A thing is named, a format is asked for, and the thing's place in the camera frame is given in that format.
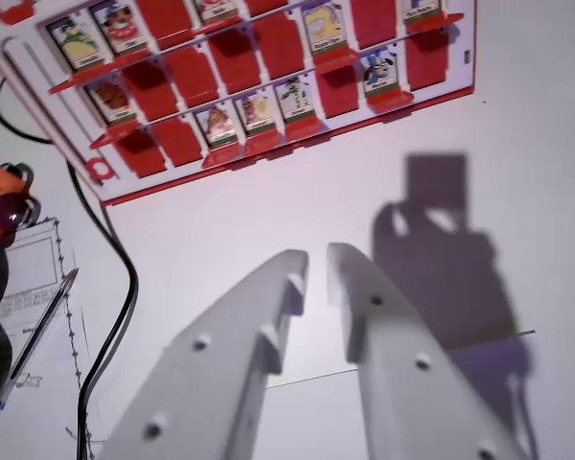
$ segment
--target cartoon character picture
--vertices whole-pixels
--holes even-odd
[[[195,0],[195,5],[203,24],[237,13],[232,0]]]
[[[286,123],[315,113],[311,106],[309,84],[294,77],[275,88]]]
[[[85,90],[110,125],[136,118],[126,91],[114,80],[91,83],[85,86]]]
[[[275,126],[270,113],[268,99],[261,94],[246,96],[238,100],[237,109],[239,115],[241,115],[247,135],[271,129]]]
[[[367,96],[398,86],[396,56],[389,51],[375,51],[363,57],[360,62],[364,68],[364,93]]]
[[[198,112],[196,118],[212,148],[237,140],[237,134],[230,117],[219,107],[215,106],[209,110]]]
[[[101,62],[100,48],[90,36],[87,25],[65,17],[47,26],[47,29],[73,70]]]
[[[329,51],[346,43],[341,6],[332,2],[304,11],[311,50],[314,54]]]
[[[129,53],[145,46],[146,41],[136,25],[131,6],[109,0],[90,10],[116,55]]]
[[[409,23],[431,16],[441,8],[439,0],[402,0],[403,19]]]

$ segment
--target red plastic frame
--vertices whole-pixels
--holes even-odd
[[[54,86],[49,90],[49,94],[56,94],[75,85],[84,84],[100,75],[106,74],[115,69],[126,67],[127,65],[143,60],[144,58],[148,58],[149,56],[151,56],[151,51],[149,48],[145,47],[142,50],[137,50],[123,56],[117,56],[112,62],[108,62],[107,64],[94,65],[93,67],[80,70],[79,72],[74,72],[70,80]]]
[[[390,113],[387,113],[385,115],[379,115],[378,117],[369,118],[368,120],[363,120],[359,123],[354,123],[353,125],[340,127],[339,129],[335,129],[334,131],[331,131],[331,132],[324,132],[324,133],[321,133],[317,136],[310,137],[309,139],[297,141],[297,142],[294,142],[292,144],[288,144],[286,146],[281,146],[281,147],[273,149],[273,150],[268,150],[268,151],[265,151],[265,152],[262,152],[262,153],[259,153],[256,155],[245,157],[241,160],[237,160],[237,161],[228,163],[226,165],[220,165],[220,166],[217,166],[216,168],[212,168],[210,170],[197,172],[196,174],[188,175],[186,177],[179,177],[178,179],[172,180],[170,182],[166,182],[164,184],[155,185],[155,186],[149,187],[148,189],[145,189],[145,190],[141,190],[138,192],[133,192],[131,194],[127,194],[127,195],[123,195],[123,196],[118,196],[116,198],[108,199],[108,200],[104,201],[103,203],[106,206],[125,203],[127,201],[132,200],[132,199],[139,198],[141,196],[145,196],[145,195],[149,195],[149,194],[153,194],[155,192],[160,192],[162,190],[169,189],[170,187],[174,187],[176,185],[186,184],[188,182],[192,182],[193,180],[201,179],[202,177],[206,177],[208,175],[217,174],[217,173],[221,173],[223,171],[229,171],[229,170],[241,168],[243,166],[247,166],[249,164],[255,163],[256,161],[261,160],[263,158],[281,155],[281,154],[284,154],[285,152],[289,152],[289,151],[297,149],[299,147],[305,147],[305,146],[308,146],[311,144],[315,144],[320,139],[323,139],[327,136],[335,136],[337,134],[342,134],[343,132],[352,131],[352,130],[358,129],[360,127],[368,127],[369,125],[372,125],[374,123],[378,123],[381,121],[387,122],[387,121],[391,121],[394,119],[399,119],[399,118],[403,117],[404,115],[410,114],[414,110],[419,110],[421,108],[430,107],[431,105],[436,105],[436,104],[443,103],[445,101],[450,101],[452,99],[460,98],[462,96],[467,96],[467,95],[471,94],[474,91],[474,89],[475,89],[474,85],[469,86],[469,87],[464,88],[464,89],[459,89],[458,91],[454,91],[453,93],[448,93],[446,95],[439,96],[438,98],[434,98],[434,99],[431,99],[429,101],[424,101],[423,103],[416,103],[416,104],[411,105],[409,107],[401,108],[399,110],[395,110],[394,112],[390,112]]]

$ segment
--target white table surface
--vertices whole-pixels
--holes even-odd
[[[110,430],[162,347],[249,270],[287,248],[310,254],[305,316],[292,322],[285,372],[272,383],[349,366],[328,305],[329,242],[371,253],[372,224],[404,198],[410,152],[464,152],[471,229],[492,241],[520,331],[537,330],[575,452],[575,0],[480,0],[474,95],[390,124],[109,209],[141,279],[137,310],[96,389]],[[39,132],[5,88],[8,119]],[[32,193],[56,216],[80,267],[95,355],[127,289],[126,271],[77,202],[53,147],[0,127],[0,163],[35,172]]]

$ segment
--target paper sheet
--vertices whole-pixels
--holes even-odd
[[[9,280],[0,325],[12,346],[13,366],[62,277],[74,267],[74,257],[55,219],[18,231],[5,252]],[[0,412],[0,458],[76,457],[77,400],[90,366],[76,296],[77,281]],[[98,424],[93,412],[88,415],[92,439]]]

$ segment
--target round hole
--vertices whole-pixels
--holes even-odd
[[[160,422],[160,420],[153,420],[149,422],[145,429],[143,430],[143,437],[148,441],[153,441],[157,439],[162,434],[162,430],[164,428],[164,424]]]
[[[211,344],[211,337],[208,335],[199,336],[192,344],[192,349],[195,352],[202,352]]]
[[[415,356],[415,365],[421,371],[429,371],[430,367],[432,367],[430,356],[424,353],[419,353],[417,356]]]
[[[479,459],[480,460],[495,460],[496,456],[488,448],[481,448],[479,450]]]

